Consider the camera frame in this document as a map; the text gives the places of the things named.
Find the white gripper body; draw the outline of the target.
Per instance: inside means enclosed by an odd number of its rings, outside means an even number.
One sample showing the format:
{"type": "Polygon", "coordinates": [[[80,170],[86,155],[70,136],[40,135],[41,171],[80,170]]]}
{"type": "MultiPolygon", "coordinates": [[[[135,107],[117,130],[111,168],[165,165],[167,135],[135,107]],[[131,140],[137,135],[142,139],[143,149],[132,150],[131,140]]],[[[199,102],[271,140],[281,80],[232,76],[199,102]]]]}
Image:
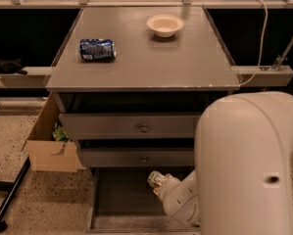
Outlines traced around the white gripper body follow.
{"type": "Polygon", "coordinates": [[[194,217],[195,216],[195,176],[188,175],[179,180],[172,177],[165,180],[159,187],[159,199],[163,203],[166,215],[170,217],[194,217]]]}

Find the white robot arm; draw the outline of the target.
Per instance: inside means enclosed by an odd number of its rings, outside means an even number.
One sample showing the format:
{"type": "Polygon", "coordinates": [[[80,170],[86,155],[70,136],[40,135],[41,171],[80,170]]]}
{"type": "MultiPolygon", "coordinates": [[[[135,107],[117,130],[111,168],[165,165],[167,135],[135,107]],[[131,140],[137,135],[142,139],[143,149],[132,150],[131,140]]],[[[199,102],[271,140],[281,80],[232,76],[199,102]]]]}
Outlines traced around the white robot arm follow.
{"type": "Polygon", "coordinates": [[[292,153],[293,95],[235,94],[200,116],[194,170],[148,182],[168,216],[202,235],[293,235],[292,153]]]}

